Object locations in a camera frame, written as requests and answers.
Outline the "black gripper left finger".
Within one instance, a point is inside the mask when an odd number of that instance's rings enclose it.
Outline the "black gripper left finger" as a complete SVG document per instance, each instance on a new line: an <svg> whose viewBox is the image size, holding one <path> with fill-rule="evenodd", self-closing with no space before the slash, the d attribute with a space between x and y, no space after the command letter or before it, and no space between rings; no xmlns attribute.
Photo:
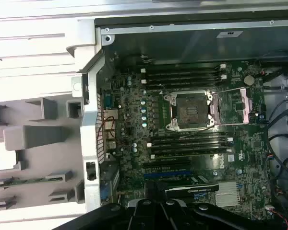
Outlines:
<svg viewBox="0 0 288 230"><path fill-rule="evenodd" d="M145 183L144 199L132 200L128 207L111 203L81 215L57 230L153 230L159 190L155 182Z"/></svg>

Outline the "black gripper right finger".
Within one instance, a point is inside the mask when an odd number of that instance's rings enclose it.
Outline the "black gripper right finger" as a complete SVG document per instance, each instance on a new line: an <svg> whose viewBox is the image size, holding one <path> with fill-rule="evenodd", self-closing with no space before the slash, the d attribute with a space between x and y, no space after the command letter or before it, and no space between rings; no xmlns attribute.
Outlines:
<svg viewBox="0 0 288 230"><path fill-rule="evenodd" d="M191 207L179 199L168 198L163 183L157 184L157 196L161 217L157 219L160 230L288 230L280 221L252 221L232 212L199 203Z"/></svg>

